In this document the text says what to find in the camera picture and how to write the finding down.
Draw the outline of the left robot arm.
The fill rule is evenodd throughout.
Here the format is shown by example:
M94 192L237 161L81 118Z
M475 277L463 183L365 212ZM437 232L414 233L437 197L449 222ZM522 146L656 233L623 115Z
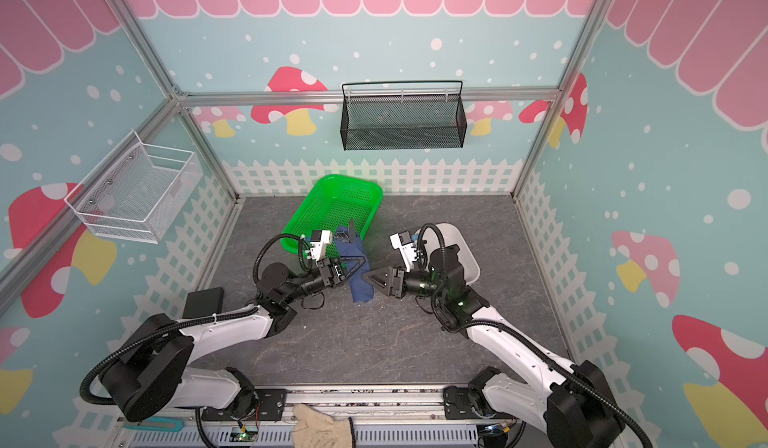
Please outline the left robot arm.
M365 262L363 256L323 258L303 274L275 262L255 270L257 296L241 309L186 320L153 315L85 375L79 396L91 405L118 407L130 422L171 408L209 408L234 420L251 417L261 401L242 371L197 369L192 362L281 333L296 316L292 302L344 284Z

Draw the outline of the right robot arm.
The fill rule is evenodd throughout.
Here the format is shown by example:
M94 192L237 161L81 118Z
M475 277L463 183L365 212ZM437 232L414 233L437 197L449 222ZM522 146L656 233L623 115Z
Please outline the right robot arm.
M592 362L561 357L504 319L465 280L460 248L435 250L424 270L385 267L365 280L387 296L425 297L444 331L487 349L521 377L501 372L478 377L482 400L544 432L554 447L610 447L630 430L644 447L651 438L618 406L603 372Z

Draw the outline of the white plastic tub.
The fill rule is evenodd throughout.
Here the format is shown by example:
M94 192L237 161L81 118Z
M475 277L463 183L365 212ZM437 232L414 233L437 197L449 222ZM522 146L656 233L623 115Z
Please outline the white plastic tub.
M458 261L464 268L465 282L467 285L473 285L479 280L481 271L479 264L461 231L455 225L450 223L438 223L437 227L443 235L446 246L454 244L458 246Z

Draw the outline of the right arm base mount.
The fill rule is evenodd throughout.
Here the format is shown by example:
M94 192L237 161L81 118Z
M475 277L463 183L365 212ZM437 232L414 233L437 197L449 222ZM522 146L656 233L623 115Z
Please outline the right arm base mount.
M511 414L493 409L480 390L467 386L445 387L442 403L448 420L516 420Z

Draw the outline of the green plastic basket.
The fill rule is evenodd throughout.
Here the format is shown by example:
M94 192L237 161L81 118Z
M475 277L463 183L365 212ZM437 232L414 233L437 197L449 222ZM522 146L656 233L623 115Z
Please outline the green plastic basket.
M383 189L376 183L344 175L319 179L283 232L309 237L315 230L334 232L353 220L356 232L365 238L383 200Z

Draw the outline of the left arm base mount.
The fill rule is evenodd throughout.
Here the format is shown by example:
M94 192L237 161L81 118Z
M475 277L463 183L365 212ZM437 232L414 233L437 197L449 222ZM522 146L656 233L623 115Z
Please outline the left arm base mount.
M258 388L248 396L238 396L228 407L222 409L205 408L202 420L212 421L280 421L286 408L286 389Z

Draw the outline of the dark blue paper napkin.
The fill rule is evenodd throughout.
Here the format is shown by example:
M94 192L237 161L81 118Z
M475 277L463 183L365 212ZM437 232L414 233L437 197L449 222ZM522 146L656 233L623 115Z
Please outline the dark blue paper napkin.
M374 298L373 286L364 279L370 271L370 264L362 239L353 225L354 220L350 219L350 222L350 227L339 225L336 228L334 242L340 257L346 260L347 281L353 302L367 303Z

